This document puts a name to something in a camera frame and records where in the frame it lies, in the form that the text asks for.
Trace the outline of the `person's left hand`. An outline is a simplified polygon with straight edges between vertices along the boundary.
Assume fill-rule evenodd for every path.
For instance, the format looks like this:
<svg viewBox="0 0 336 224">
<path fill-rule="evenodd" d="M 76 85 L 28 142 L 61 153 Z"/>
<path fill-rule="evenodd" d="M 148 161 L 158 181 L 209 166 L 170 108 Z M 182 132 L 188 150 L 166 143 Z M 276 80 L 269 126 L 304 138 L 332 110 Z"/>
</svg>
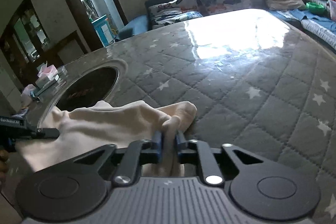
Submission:
<svg viewBox="0 0 336 224">
<path fill-rule="evenodd" d="M 1 185 L 5 182 L 6 174 L 9 170 L 9 167 L 7 166 L 7 161 L 9 159 L 9 153 L 1 149 L 0 150 L 0 182 Z"/>
</svg>

